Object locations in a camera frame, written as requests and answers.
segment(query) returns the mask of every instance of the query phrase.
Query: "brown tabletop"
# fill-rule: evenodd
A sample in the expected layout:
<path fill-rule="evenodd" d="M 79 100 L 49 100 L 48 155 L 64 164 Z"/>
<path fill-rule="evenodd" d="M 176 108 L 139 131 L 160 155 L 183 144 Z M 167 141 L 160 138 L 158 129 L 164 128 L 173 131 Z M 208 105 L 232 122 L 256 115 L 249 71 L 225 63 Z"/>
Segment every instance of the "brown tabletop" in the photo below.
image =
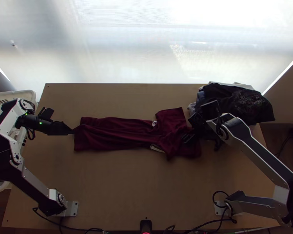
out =
<path fill-rule="evenodd" d="M 82 116 L 154 120 L 155 113 L 187 106 L 196 99 L 200 84 L 46 84 L 38 110 L 55 110 L 53 119 L 74 128 Z M 253 136 L 265 145 L 257 125 Z M 272 197 L 273 183 L 240 151 L 224 145 L 214 152 L 214 143 L 201 141 L 200 158 L 175 158 L 148 149 L 109 152 L 73 150 L 73 136 L 36 133 L 23 152 L 26 167 L 49 188 L 68 200 L 79 201 L 76 217 L 63 224 L 75 228 L 138 230 L 146 217 L 154 230 L 176 224 L 176 230 L 194 228 L 219 219 L 212 194 L 243 190 L 247 195 Z M 32 211 L 37 203 L 15 186 L 12 188 L 3 226 L 56 229 Z M 58 222 L 58 217 L 51 217 Z M 222 228 L 278 226 L 275 220 L 243 214 L 237 224 Z M 216 228 L 218 223 L 207 228 Z"/>

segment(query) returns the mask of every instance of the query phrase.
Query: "black cable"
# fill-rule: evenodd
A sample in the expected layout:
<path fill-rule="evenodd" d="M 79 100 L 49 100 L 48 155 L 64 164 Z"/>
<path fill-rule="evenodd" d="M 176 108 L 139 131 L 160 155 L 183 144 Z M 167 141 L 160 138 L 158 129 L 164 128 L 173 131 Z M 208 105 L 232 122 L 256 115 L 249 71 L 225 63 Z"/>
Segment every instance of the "black cable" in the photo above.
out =
<path fill-rule="evenodd" d="M 171 233 L 173 232 L 173 230 L 175 229 L 175 224 L 174 225 L 171 225 L 169 226 L 168 228 L 166 228 L 164 231 L 163 231 L 163 234 L 166 234 L 168 231 Z"/>
<path fill-rule="evenodd" d="M 291 139 L 291 136 L 287 136 L 285 140 L 282 142 L 280 150 L 278 153 L 274 154 L 277 158 L 280 158 L 281 152 L 283 151 L 284 147 L 286 146 L 286 143 Z"/>
<path fill-rule="evenodd" d="M 62 232 L 62 222 L 63 222 L 63 218 L 64 218 L 64 217 L 61 217 L 61 218 L 60 218 L 60 223 L 59 223 L 59 231 L 60 231 L 61 234 L 63 234 L 63 232 Z"/>
<path fill-rule="evenodd" d="M 54 222 L 54 221 L 52 221 L 52 220 L 50 220 L 50 219 L 47 219 L 47 218 L 43 217 L 41 214 L 38 213 L 38 211 L 37 211 L 37 210 L 38 210 L 38 207 L 34 207 L 32 210 L 33 210 L 33 211 L 36 213 L 36 215 L 38 215 L 40 218 L 43 218 L 44 220 L 49 221 L 50 223 L 53 223 L 53 224 L 58 225 L 58 226 L 60 226 L 60 227 L 64 227 L 64 228 L 66 228 L 66 229 L 75 230 L 75 231 L 86 231 L 86 233 L 87 233 L 87 232 L 102 232 L 102 233 L 106 233 L 106 231 L 104 231 L 103 229 L 101 229 L 101 228 L 96 228 L 96 227 L 94 227 L 94 228 L 90 228 L 90 229 L 80 229 L 80 228 L 67 227 L 67 226 L 65 226 L 65 225 L 62 225 L 61 223 L 57 223 L 57 222 Z"/>
<path fill-rule="evenodd" d="M 286 143 L 291 139 L 291 136 L 288 136 L 281 144 L 280 150 L 278 153 L 274 154 L 277 158 L 280 158 L 281 152 L 283 151 L 284 147 L 286 146 Z"/>
<path fill-rule="evenodd" d="M 25 129 L 27 132 L 28 139 L 29 140 L 35 139 L 35 137 L 36 137 L 35 130 L 30 130 L 29 128 L 26 128 L 26 127 L 25 127 Z"/>
<path fill-rule="evenodd" d="M 225 212 L 227 211 L 227 209 L 228 209 L 228 208 L 225 208 L 225 209 L 224 209 L 224 211 L 223 211 L 223 213 L 222 213 L 222 218 L 221 218 L 220 220 L 212 220 L 212 221 L 206 222 L 206 223 L 201 224 L 200 226 L 197 226 L 197 227 L 195 227 L 195 228 L 193 228 L 193 229 L 191 229 L 191 230 L 185 231 L 183 234 L 188 234 L 188 233 L 190 233 L 190 232 L 197 231 L 199 228 L 201 228 L 201 227 L 203 227 L 203 226 L 205 226 L 205 225 L 207 225 L 207 224 L 210 224 L 210 223 L 220 222 L 218 228 L 217 228 L 215 231 L 212 231 L 212 232 L 209 232 L 209 233 L 218 232 L 219 229 L 220 229 L 221 226 L 222 226 L 222 222 L 223 222 L 223 221 L 231 221 L 231 222 L 233 222 L 234 224 L 236 224 L 237 221 L 236 221 L 235 219 L 233 219 L 233 218 L 223 218 L 223 216 L 225 215 Z"/>
<path fill-rule="evenodd" d="M 210 223 L 220 222 L 218 228 L 217 228 L 215 231 L 212 231 L 212 232 L 209 232 L 209 233 L 218 232 L 219 229 L 220 229 L 221 226 L 222 226 L 222 222 L 223 222 L 223 221 L 231 221 L 231 222 L 233 222 L 234 224 L 237 223 L 237 221 L 236 221 L 235 219 L 232 218 L 232 214 L 231 214 L 231 217 L 229 217 L 229 218 L 226 218 L 226 219 L 223 218 L 224 215 L 225 215 L 225 213 L 226 213 L 226 211 L 228 210 L 228 207 L 227 207 L 227 206 L 220 206 L 220 205 L 218 205 L 218 204 L 215 202 L 215 195 L 218 194 L 218 193 L 223 193 L 223 194 L 225 194 L 227 197 L 228 197 L 229 195 L 228 195 L 226 192 L 221 191 L 221 190 L 216 191 L 216 192 L 213 193 L 213 196 L 212 196 L 213 203 L 214 203 L 217 207 L 219 207 L 219 208 L 225 208 L 224 211 L 223 211 L 223 213 L 222 213 L 222 217 L 221 217 L 221 219 L 220 219 L 220 220 L 212 220 L 212 221 L 206 222 L 206 223 L 201 224 L 200 226 L 197 226 L 197 227 L 195 227 L 195 228 L 193 228 L 193 229 L 191 229 L 191 230 L 187 230 L 187 231 L 185 231 L 183 234 L 188 234 L 188 233 L 190 233 L 190 232 L 197 231 L 199 228 L 201 228 L 201 227 L 203 227 L 203 226 L 205 226 L 205 225 L 207 225 L 207 224 L 210 224 Z"/>
<path fill-rule="evenodd" d="M 100 228 L 92 227 L 92 228 L 88 229 L 88 230 L 85 232 L 85 234 L 87 234 L 88 232 L 103 232 L 103 230 L 100 229 Z"/>
<path fill-rule="evenodd" d="M 216 191 L 214 192 L 213 196 L 212 196 L 212 200 L 213 200 L 213 203 L 215 204 L 215 206 L 219 207 L 219 208 L 226 208 L 227 206 L 220 206 L 220 205 L 217 205 L 217 203 L 215 202 L 215 195 L 218 194 L 218 193 L 224 193 L 227 197 L 229 197 L 229 195 L 224 192 L 224 191 Z"/>

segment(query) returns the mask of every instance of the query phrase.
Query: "white backdrop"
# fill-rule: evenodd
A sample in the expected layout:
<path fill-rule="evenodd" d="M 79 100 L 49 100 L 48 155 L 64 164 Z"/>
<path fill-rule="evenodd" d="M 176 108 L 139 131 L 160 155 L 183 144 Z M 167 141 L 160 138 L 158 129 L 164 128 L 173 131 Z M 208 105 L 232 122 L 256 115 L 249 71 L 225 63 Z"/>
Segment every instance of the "white backdrop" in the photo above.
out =
<path fill-rule="evenodd" d="M 0 68 L 45 83 L 251 84 L 293 61 L 293 0 L 0 0 Z"/>

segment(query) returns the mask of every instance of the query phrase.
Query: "laundry basket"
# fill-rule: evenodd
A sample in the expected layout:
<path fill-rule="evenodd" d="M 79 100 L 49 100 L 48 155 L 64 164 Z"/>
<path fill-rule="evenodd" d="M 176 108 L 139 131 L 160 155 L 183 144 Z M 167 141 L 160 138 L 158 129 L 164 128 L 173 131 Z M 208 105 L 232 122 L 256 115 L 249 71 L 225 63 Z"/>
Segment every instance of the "laundry basket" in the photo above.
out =
<path fill-rule="evenodd" d="M 17 98 L 22 98 L 28 101 L 31 101 L 35 104 L 37 108 L 38 104 L 36 102 L 36 93 L 32 90 L 24 90 L 24 91 L 9 91 L 9 92 L 0 92 L 0 114 L 1 114 L 1 106 L 2 104 L 12 101 Z M 22 152 L 23 147 L 25 146 L 25 137 L 26 130 L 24 128 L 16 129 L 13 128 L 10 132 L 10 136 L 13 137 L 18 142 L 18 147 Z M 0 192 L 4 190 L 9 185 L 7 181 L 0 181 Z"/>

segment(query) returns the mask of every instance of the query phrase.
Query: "maroon t-shirt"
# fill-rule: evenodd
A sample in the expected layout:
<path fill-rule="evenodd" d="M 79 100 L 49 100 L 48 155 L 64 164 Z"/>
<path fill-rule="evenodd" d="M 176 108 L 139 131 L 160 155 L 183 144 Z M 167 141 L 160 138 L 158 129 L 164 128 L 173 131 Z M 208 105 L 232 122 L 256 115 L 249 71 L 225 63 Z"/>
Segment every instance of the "maroon t-shirt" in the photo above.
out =
<path fill-rule="evenodd" d="M 200 143 L 184 144 L 182 136 L 192 129 L 187 126 L 182 108 L 161 110 L 156 121 L 115 117 L 82 117 L 74 129 L 76 151 L 120 150 L 159 146 L 170 159 L 173 156 L 200 156 Z"/>

